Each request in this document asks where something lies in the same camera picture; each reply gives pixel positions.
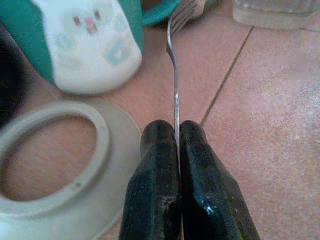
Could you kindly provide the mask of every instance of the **dark object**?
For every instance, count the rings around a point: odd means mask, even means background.
[[[142,162],[127,187],[120,240],[178,240],[181,187],[172,126],[150,123],[141,137]]]
[[[259,240],[239,185],[193,121],[180,125],[185,240]]]
[[[23,59],[19,47],[0,23],[0,128],[13,116],[23,98]]]

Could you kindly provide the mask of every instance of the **tile floor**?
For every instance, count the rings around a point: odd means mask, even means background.
[[[233,21],[230,3],[174,39],[181,118],[203,124],[238,181],[261,239],[320,239],[320,14],[301,30],[270,30]],[[148,28],[145,38],[137,75],[98,96],[126,110],[141,129],[173,118],[166,34]],[[17,115],[69,97],[27,62],[25,70],[29,86]],[[12,156],[5,192],[29,200],[60,189],[86,166],[94,139],[93,126],[81,119],[41,128]],[[118,232],[119,223],[101,239],[116,239]]]

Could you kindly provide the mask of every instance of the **teal and white cup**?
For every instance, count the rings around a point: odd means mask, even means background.
[[[142,62],[144,27],[180,0],[143,11],[140,0],[3,0],[1,21],[38,73],[61,90],[100,94]]]

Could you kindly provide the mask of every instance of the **metal fork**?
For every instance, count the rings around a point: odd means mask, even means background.
[[[178,59],[173,50],[171,39],[192,18],[197,7],[196,0],[181,0],[171,14],[166,32],[166,52],[169,54],[174,70],[174,134],[177,147],[177,157],[180,164],[180,119],[179,119],[179,67]]]

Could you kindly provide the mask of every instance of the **pink tile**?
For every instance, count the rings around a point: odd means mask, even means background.
[[[311,22],[307,26],[305,26],[304,28],[308,29],[308,30],[320,32],[320,10],[318,10],[314,14]]]
[[[204,129],[261,239],[319,239],[320,33],[254,28]]]
[[[200,122],[250,27],[214,13],[185,27],[173,45],[179,60],[181,120]],[[125,109],[143,129],[173,119],[173,66],[166,33],[147,29],[143,64],[122,88],[99,96]]]

